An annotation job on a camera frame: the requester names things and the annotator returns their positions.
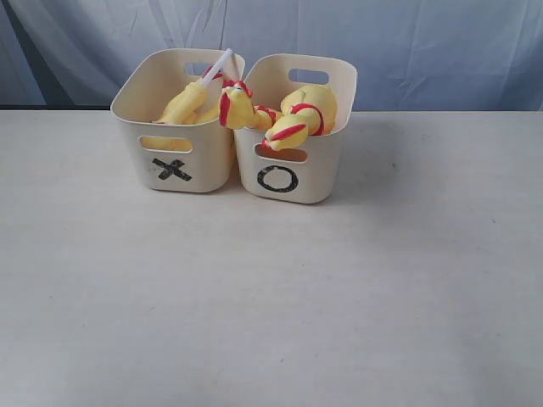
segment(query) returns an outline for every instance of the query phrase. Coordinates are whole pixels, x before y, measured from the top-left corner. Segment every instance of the black circle marking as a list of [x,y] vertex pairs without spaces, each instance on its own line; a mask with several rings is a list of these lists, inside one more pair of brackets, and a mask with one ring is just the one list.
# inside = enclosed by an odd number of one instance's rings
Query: black circle marking
[[[288,185],[288,187],[274,188],[271,185],[266,184],[264,182],[264,177],[269,172],[272,172],[274,170],[287,171],[290,174],[290,185]],[[287,167],[282,167],[281,165],[270,165],[269,167],[266,167],[265,169],[261,170],[258,173],[258,176],[256,177],[256,180],[258,181],[258,183],[260,184],[261,187],[267,189],[268,191],[272,191],[272,192],[282,192],[282,193],[291,192],[294,189],[296,189],[296,187],[298,186],[298,176],[296,176],[296,173],[294,171],[292,171],[291,169],[287,168]]]

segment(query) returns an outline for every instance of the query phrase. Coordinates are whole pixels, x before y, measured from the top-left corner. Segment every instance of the white plastic bin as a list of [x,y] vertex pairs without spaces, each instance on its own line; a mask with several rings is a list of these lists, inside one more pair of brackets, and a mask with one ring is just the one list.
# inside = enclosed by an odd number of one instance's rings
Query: white plastic bin
[[356,93],[356,68],[339,59],[309,55],[275,54],[259,60],[246,78],[253,90],[253,104],[279,109],[285,96],[304,82],[291,81],[291,70],[321,71],[328,75],[328,85],[338,101],[335,127],[325,136],[309,136],[298,147],[306,160],[271,158],[260,154],[264,132],[243,128],[234,132],[239,170],[244,188],[263,198],[313,204],[333,190],[341,153],[344,128],[350,117]]
[[[148,187],[166,191],[210,192],[228,180],[235,160],[232,131],[214,120],[201,125],[161,125],[157,120],[168,102],[181,92],[197,75],[185,71],[186,64],[212,65],[223,51],[210,49],[173,48],[147,57],[119,90],[111,104],[111,112],[119,120],[132,162],[141,182]],[[237,80],[245,62],[234,55],[222,72]],[[222,81],[212,81],[208,101],[197,112],[216,103]],[[147,149],[143,137],[186,139],[189,151]]]

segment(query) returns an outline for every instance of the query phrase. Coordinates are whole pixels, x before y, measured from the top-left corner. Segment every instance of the table surface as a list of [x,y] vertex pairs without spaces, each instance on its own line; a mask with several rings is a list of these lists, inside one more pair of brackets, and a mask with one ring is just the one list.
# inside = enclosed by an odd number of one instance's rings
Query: table surface
[[306,206],[0,112],[0,405],[542,406],[543,115],[356,113]]

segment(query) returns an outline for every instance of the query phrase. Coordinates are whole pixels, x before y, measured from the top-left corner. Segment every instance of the black x marking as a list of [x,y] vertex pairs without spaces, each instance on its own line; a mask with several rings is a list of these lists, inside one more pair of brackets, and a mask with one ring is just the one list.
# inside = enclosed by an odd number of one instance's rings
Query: black x marking
[[162,171],[159,174],[159,178],[161,180],[165,180],[167,178],[170,178],[170,176],[173,174],[174,176],[178,176],[184,181],[190,181],[193,178],[183,171],[179,170],[181,167],[185,165],[180,159],[174,159],[171,164],[167,164],[163,161],[160,161],[159,159],[154,159],[153,164],[158,165],[160,168],[164,168],[164,171]]

